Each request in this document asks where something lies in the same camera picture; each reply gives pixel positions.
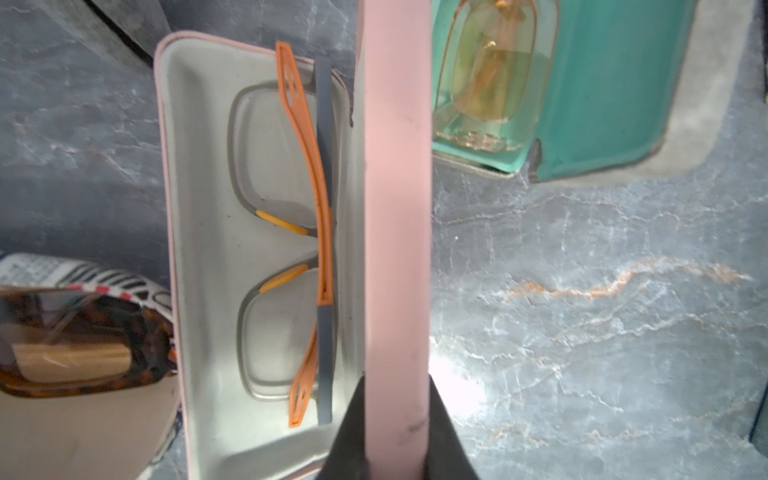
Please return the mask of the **pink glasses case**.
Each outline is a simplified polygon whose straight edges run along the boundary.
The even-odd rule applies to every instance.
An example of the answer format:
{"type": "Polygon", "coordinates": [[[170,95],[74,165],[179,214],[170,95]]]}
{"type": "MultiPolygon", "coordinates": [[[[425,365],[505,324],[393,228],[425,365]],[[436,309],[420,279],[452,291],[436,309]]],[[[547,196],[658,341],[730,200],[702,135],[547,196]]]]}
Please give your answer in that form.
{"type": "Polygon", "coordinates": [[[332,418],[287,423],[240,372],[239,314],[271,266],[265,236],[238,203],[227,160],[236,95],[271,75],[295,35],[261,48],[195,31],[157,47],[173,309],[189,475],[317,477],[365,377],[368,478],[420,479],[429,442],[431,248],[430,4],[366,1],[347,88],[331,69],[337,128],[333,189],[336,360],[332,418]]]}

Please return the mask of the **beige case brown sunglasses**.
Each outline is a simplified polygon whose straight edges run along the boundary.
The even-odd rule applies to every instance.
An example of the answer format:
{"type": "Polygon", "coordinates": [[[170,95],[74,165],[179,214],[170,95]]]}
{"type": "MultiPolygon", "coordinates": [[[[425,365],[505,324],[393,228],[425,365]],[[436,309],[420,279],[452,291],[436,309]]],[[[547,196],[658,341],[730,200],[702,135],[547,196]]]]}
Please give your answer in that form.
{"type": "Polygon", "coordinates": [[[85,260],[1,256],[1,475],[146,479],[180,429],[170,292],[85,260]]]}

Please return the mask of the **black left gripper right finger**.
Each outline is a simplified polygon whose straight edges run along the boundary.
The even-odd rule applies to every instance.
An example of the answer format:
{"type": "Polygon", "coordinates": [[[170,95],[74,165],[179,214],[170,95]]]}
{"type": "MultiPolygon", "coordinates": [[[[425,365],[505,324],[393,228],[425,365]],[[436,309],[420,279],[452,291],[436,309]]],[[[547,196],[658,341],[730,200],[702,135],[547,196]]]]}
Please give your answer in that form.
{"type": "Polygon", "coordinates": [[[430,379],[429,400],[429,442],[424,479],[478,480],[433,379],[430,379]]]}

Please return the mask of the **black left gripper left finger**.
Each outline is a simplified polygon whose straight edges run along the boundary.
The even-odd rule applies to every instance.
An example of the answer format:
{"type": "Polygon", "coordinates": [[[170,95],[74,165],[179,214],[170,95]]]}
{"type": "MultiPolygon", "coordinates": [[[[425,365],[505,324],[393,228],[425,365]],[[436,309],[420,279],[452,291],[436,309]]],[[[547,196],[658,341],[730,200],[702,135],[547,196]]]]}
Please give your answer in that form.
{"type": "Polygon", "coordinates": [[[361,377],[318,480],[367,480],[365,377],[361,377]]]}

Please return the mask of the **green glasses case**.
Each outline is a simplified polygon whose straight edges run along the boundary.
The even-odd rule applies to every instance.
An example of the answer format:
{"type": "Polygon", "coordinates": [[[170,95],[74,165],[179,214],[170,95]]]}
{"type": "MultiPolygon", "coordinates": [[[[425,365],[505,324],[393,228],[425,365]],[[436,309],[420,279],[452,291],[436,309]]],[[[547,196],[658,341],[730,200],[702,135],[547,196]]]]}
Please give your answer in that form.
{"type": "MultiPolygon", "coordinates": [[[[453,8],[432,5],[433,107],[453,8]]],[[[435,159],[476,175],[610,185],[662,179],[711,153],[735,85],[751,1],[557,1],[553,62],[532,142],[482,154],[434,137],[435,159]]]]}

